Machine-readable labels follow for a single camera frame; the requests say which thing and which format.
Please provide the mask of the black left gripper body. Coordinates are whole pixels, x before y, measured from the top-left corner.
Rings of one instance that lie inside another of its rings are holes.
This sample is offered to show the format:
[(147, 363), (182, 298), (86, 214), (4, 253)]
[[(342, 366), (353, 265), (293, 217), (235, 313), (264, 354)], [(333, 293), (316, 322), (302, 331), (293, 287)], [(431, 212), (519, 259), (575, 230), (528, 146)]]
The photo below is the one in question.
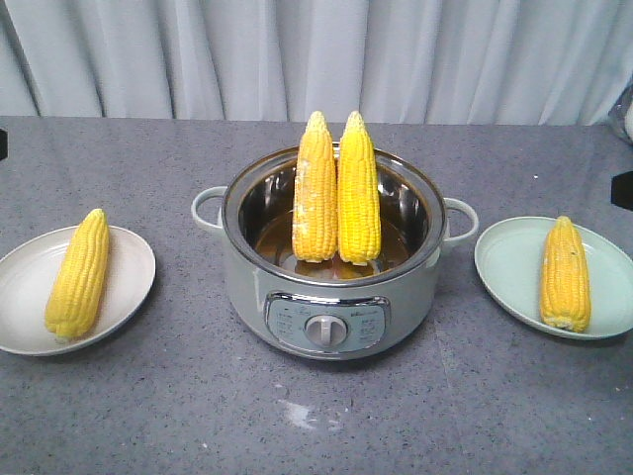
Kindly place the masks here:
[(0, 130), (0, 159), (8, 156), (8, 134), (5, 130)]

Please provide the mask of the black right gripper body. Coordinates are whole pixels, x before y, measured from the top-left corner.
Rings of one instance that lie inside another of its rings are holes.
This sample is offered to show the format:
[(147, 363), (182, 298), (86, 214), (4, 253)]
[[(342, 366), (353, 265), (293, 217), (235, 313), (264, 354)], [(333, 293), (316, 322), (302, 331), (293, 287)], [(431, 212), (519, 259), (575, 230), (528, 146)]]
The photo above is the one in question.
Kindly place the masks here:
[(610, 202), (619, 208), (633, 211), (633, 171), (611, 178)]

